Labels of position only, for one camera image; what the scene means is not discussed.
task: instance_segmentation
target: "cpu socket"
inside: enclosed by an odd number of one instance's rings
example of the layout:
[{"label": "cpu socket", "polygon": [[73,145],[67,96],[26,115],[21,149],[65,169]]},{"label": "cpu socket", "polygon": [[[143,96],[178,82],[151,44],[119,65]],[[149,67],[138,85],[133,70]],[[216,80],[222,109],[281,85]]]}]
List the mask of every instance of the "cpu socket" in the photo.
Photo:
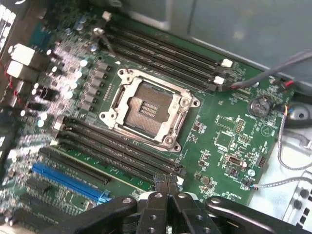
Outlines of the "cpu socket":
[{"label": "cpu socket", "polygon": [[131,139],[161,151],[179,152],[176,139],[191,107],[200,102],[189,90],[139,70],[120,69],[121,84],[112,105],[99,118]]}]

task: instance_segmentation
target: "blue pcie slot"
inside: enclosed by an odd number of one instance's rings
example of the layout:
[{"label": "blue pcie slot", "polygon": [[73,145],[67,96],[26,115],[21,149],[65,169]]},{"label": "blue pcie slot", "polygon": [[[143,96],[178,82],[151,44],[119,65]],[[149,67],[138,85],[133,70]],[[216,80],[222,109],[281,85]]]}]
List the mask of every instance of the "blue pcie slot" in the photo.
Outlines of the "blue pcie slot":
[{"label": "blue pcie slot", "polygon": [[103,203],[110,200],[110,198],[104,196],[106,195],[105,193],[97,189],[91,188],[90,186],[76,179],[72,179],[64,173],[51,169],[42,163],[34,163],[33,171],[44,177],[47,177],[50,180],[60,183],[77,193],[85,195],[87,198],[93,201],[101,201],[101,203]]}]

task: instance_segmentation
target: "green circuit board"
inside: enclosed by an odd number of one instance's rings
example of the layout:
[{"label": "green circuit board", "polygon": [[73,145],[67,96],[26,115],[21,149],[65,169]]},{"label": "green circuit board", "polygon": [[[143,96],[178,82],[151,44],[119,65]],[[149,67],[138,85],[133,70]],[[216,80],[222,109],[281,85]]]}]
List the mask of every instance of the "green circuit board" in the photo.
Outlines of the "green circuit board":
[{"label": "green circuit board", "polygon": [[[43,104],[49,103],[46,112],[53,116],[49,121],[45,122],[43,127],[38,127],[38,119],[36,118],[24,117],[21,120],[21,138],[17,140],[18,147],[13,150],[14,153],[9,156],[7,161],[7,170],[14,169],[15,177],[5,179],[5,186],[1,193],[1,197],[5,200],[1,205],[2,209],[13,210],[16,207],[24,207],[25,205],[20,203],[20,196],[25,192],[57,207],[68,215],[79,214],[89,209],[90,204],[92,206],[97,204],[86,196],[75,193],[66,186],[52,182],[42,175],[29,173],[29,166],[36,162],[42,162],[93,188],[106,191],[111,198],[120,195],[131,195],[138,199],[143,192],[155,189],[153,183],[136,176],[129,176],[128,173],[126,174],[113,165],[103,166],[96,158],[90,157],[90,155],[77,148],[64,147],[51,136],[55,120],[59,116],[74,117],[86,124],[91,124],[100,129],[107,129],[107,126],[99,119],[99,113],[109,110],[121,83],[117,71],[123,66],[128,69],[143,71],[188,89],[200,101],[200,106],[191,108],[183,122],[177,139],[182,148],[180,152],[161,152],[138,141],[131,139],[128,141],[137,147],[154,152],[184,166],[186,174],[181,189],[195,193],[200,201],[204,201],[207,197],[213,195],[220,195],[247,205],[253,191],[243,181],[257,183],[260,180],[276,142],[282,117],[282,112],[278,109],[271,110],[265,118],[254,117],[248,109],[249,103],[257,97],[266,96],[270,97],[271,102],[275,105],[284,105],[291,100],[293,91],[278,92],[278,87],[270,81],[273,78],[268,78],[256,86],[245,89],[207,93],[187,82],[164,75],[153,69],[153,67],[144,66],[123,56],[115,57],[107,50],[97,50],[91,53],[89,32],[94,26],[92,22],[100,19],[102,12],[97,13],[97,10],[94,9],[91,13],[83,13],[89,24],[85,24],[83,33],[77,33],[74,27],[76,21],[81,17],[81,13],[75,7],[75,1],[68,1],[68,5],[63,8],[63,12],[60,12],[60,26],[57,30],[41,28],[41,30],[36,29],[34,32],[35,35],[29,46],[39,51],[45,51],[53,46],[55,53],[62,59],[64,64],[62,75],[55,76],[49,73],[54,66],[54,64],[51,64],[48,72],[42,74],[39,78],[39,83],[57,90],[59,96],[53,102],[43,102]],[[126,28],[140,30],[153,37],[165,39],[169,43],[216,61],[226,59],[221,54],[131,19],[118,15],[113,15],[113,18],[118,23],[122,22],[122,25]],[[79,68],[82,59],[88,60],[91,66],[89,68]],[[80,108],[81,100],[85,95],[85,90],[90,86],[90,81],[94,79],[94,71],[97,71],[97,67],[101,62],[108,64],[110,70],[106,73],[107,77],[103,80],[103,86],[98,87],[98,101],[93,104],[93,109],[91,111],[83,110]],[[64,99],[65,94],[70,90],[70,85],[77,80],[74,73],[78,70],[83,70],[87,76],[83,81],[80,81],[81,87],[75,91],[76,98]],[[236,61],[234,61],[231,68],[226,69],[226,73],[236,81],[252,78],[260,72],[258,69]],[[70,158],[73,162],[79,161],[83,165],[92,168],[92,170],[100,171],[109,176],[111,180],[109,183],[103,184],[88,176],[79,174],[79,172],[66,167],[62,163],[39,156],[37,151],[41,147],[50,147]],[[241,163],[244,162],[244,166],[229,161],[230,157],[239,160]],[[29,178],[50,183],[51,189],[41,194],[26,186],[25,183]],[[58,219],[50,217],[48,213],[45,214],[48,217],[43,217],[43,219],[46,221],[52,219],[53,222],[49,222],[51,224],[62,221],[61,218]]]}]

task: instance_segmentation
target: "black ram slot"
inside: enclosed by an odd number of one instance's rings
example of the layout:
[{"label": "black ram slot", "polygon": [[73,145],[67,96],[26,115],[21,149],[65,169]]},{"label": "black ram slot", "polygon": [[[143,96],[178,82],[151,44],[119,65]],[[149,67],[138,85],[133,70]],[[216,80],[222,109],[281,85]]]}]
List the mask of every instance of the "black ram slot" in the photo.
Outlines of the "black ram slot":
[{"label": "black ram slot", "polygon": [[72,215],[44,202],[41,201],[40,199],[26,193],[23,194],[20,197],[20,201],[24,203],[25,205],[28,205],[31,209],[32,212],[37,212],[41,213],[44,216],[50,217],[56,222],[63,222],[65,220],[70,219],[73,217]]},{"label": "black ram slot", "polygon": [[156,62],[162,63],[168,67],[172,67],[173,69],[180,72],[184,72],[185,74],[193,76],[194,78],[201,81],[206,82],[208,80],[212,80],[213,78],[213,71],[205,72],[203,69],[196,69],[195,66],[192,66],[192,64],[188,65],[187,62],[178,61],[178,59],[176,59],[174,56],[160,54],[158,51],[151,50],[149,47],[144,47],[144,45],[140,44],[139,42],[128,41],[126,39],[118,38],[114,35],[109,35],[108,37],[111,39],[113,45],[119,44],[130,49],[140,51],[147,56],[151,56],[152,60],[155,60]]},{"label": "black ram slot", "polygon": [[79,142],[80,144],[84,144],[94,150],[97,150],[101,153],[104,153],[120,162],[124,162],[128,164],[129,166],[132,166],[134,168],[137,168],[151,176],[154,176],[156,174],[162,174],[161,171],[156,170],[154,168],[149,167],[146,163],[134,160],[133,158],[129,157],[126,154],[123,154],[122,152],[119,152],[117,150],[114,150],[111,147],[105,146],[99,142],[96,142],[94,140],[91,140],[90,138],[87,138],[85,136],[81,136],[78,134],[74,134],[71,132],[65,132],[65,134],[72,140]]},{"label": "black ram slot", "polygon": [[116,29],[119,29],[119,30],[122,30],[124,32],[127,32],[129,34],[134,34],[140,38],[143,38],[145,40],[149,40],[153,43],[157,43],[165,48],[167,48],[167,50],[172,50],[172,51],[176,51],[180,54],[183,54],[185,56],[188,56],[188,57],[191,57],[191,58],[194,58],[202,63],[205,63],[207,65],[210,65],[210,66],[217,66],[217,61],[212,59],[212,58],[209,58],[209,57],[206,57],[204,55],[201,55],[199,53],[196,53],[194,51],[191,51],[191,50],[188,50],[186,48],[183,48],[183,47],[180,47],[180,46],[177,46],[169,41],[166,41],[166,40],[163,40],[162,38],[160,37],[155,37],[153,35],[150,35],[150,34],[147,34],[145,32],[142,32],[140,30],[137,30],[133,27],[129,28],[129,27],[124,27],[120,24],[117,24],[114,22],[114,25],[113,25]]},{"label": "black ram slot", "polygon": [[117,48],[115,47],[114,50],[117,54],[119,54],[120,56],[122,56],[122,57],[124,57],[130,61],[133,61],[139,65],[150,68],[151,70],[159,72],[165,76],[179,80],[179,81],[186,83],[186,84],[188,84],[194,88],[197,88],[199,90],[204,91],[209,86],[209,84],[206,82],[195,80],[194,78],[189,77],[189,76],[187,76],[187,75],[185,75],[179,71],[176,71],[170,67],[167,67],[167,66],[162,65],[162,64],[157,63],[157,62],[153,62],[152,60],[144,57],[144,55],[142,55],[140,52],[136,52],[136,51],[130,50],[130,49],[122,47],[122,46],[117,47]]},{"label": "black ram slot", "polygon": [[41,194],[44,194],[52,187],[50,183],[46,181],[40,181],[34,177],[31,177],[26,181],[26,186],[33,190],[36,190],[37,192]]},{"label": "black ram slot", "polygon": [[105,144],[109,147],[112,147],[118,151],[121,151],[121,152],[123,152],[123,153],[125,153],[131,157],[134,157],[137,160],[142,161],[143,163],[147,163],[150,166],[155,167],[155,168],[163,171],[166,174],[170,174],[173,172],[173,170],[171,168],[168,168],[168,167],[162,165],[157,160],[148,158],[143,154],[135,152],[133,149],[131,149],[127,145],[120,144],[119,142],[117,142],[113,139],[109,139],[107,136],[99,135],[98,133],[95,133],[94,131],[92,131],[88,128],[85,128],[83,126],[79,126],[77,124],[71,124],[71,128],[72,128],[72,130],[70,130],[70,131],[72,131],[72,132],[75,132],[79,135],[80,134],[85,135],[86,137],[89,137],[93,140],[96,140],[96,141],[98,141],[102,144]]},{"label": "black ram slot", "polygon": [[111,178],[109,178],[107,175],[99,172],[92,170],[90,167],[86,166],[85,164],[75,161],[69,157],[67,157],[64,154],[61,154],[60,152],[57,152],[51,148],[41,148],[39,150],[39,154],[49,157],[55,161],[58,161],[67,167],[73,169],[74,171],[78,171],[81,175],[89,176],[93,179],[96,179],[106,185]]},{"label": "black ram slot", "polygon": [[98,151],[90,149],[90,147],[88,147],[88,146],[84,146],[83,144],[77,144],[77,142],[74,142],[74,141],[69,140],[69,139],[61,139],[60,143],[63,143],[65,147],[70,146],[72,148],[78,149],[81,152],[83,152],[84,154],[98,159],[102,163],[109,164],[109,165],[117,167],[117,168],[119,168],[125,172],[129,172],[129,173],[133,174],[134,176],[141,178],[145,181],[148,181],[150,183],[154,182],[154,178],[152,176],[150,176],[149,174],[141,172],[141,171],[139,171],[133,167],[130,167],[129,165],[127,165],[123,162],[116,161],[116,160],[112,159],[111,157],[109,157],[108,155],[105,155],[103,153],[100,153]]},{"label": "black ram slot", "polygon": [[22,208],[18,208],[14,211],[14,218],[24,227],[31,227],[37,231],[42,231],[46,228],[53,226],[54,224],[48,222],[42,218],[37,217],[35,214],[26,211]]},{"label": "black ram slot", "polygon": [[159,160],[161,160],[162,162],[164,162],[164,163],[166,163],[168,165],[174,166],[174,170],[176,172],[178,171],[178,169],[181,169],[181,168],[183,169],[184,168],[182,165],[180,165],[178,163],[175,163],[174,161],[169,160],[169,159],[167,159],[167,158],[165,158],[165,157],[163,157],[163,156],[161,156],[159,154],[156,154],[156,153],[151,152],[149,150],[146,150],[146,149],[144,149],[142,147],[139,147],[138,145],[135,145],[135,144],[127,141],[124,137],[118,136],[118,135],[116,135],[116,134],[114,134],[114,133],[112,133],[110,131],[105,131],[104,129],[100,129],[100,128],[94,127],[92,125],[89,125],[89,124],[87,124],[85,122],[82,122],[80,120],[77,120],[75,118],[68,118],[67,117],[64,120],[64,123],[74,123],[75,125],[81,125],[81,126],[83,126],[85,128],[88,128],[88,129],[94,131],[94,132],[97,132],[99,135],[104,135],[106,137],[109,137],[109,138],[119,142],[120,144],[127,145],[128,147],[130,147],[133,150],[142,152],[145,155],[148,155],[150,157],[154,157],[154,158],[159,159]]},{"label": "black ram slot", "polygon": [[207,65],[206,63],[203,63],[193,57],[187,56],[185,54],[179,53],[175,50],[172,50],[168,47],[164,47],[159,45],[158,43],[152,42],[150,40],[144,39],[142,37],[139,37],[138,35],[122,31],[118,28],[111,27],[111,30],[108,32],[112,36],[115,36],[115,39],[117,38],[123,38],[128,39],[130,41],[133,41],[135,43],[140,43],[142,47],[145,48],[153,48],[153,51],[158,52],[160,55],[164,55],[166,57],[169,57],[171,59],[175,59],[181,63],[184,63],[188,66],[191,66],[199,71],[205,72],[207,74],[212,74],[215,71],[215,64],[213,65]]}]

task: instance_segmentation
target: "motherboard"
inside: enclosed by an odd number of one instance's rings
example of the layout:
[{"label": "motherboard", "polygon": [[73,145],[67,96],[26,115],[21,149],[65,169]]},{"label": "motherboard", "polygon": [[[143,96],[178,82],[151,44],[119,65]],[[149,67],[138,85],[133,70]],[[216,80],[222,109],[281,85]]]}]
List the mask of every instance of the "motherboard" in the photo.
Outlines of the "motherboard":
[{"label": "motherboard", "polygon": [[[117,196],[139,199],[159,174],[201,202],[247,205],[293,91],[269,77],[221,92],[261,71],[105,9],[54,8],[53,23],[38,23],[11,55],[32,73],[16,75],[29,91],[10,101],[20,117],[4,221],[38,232]],[[39,59],[19,61],[25,47]]]}]

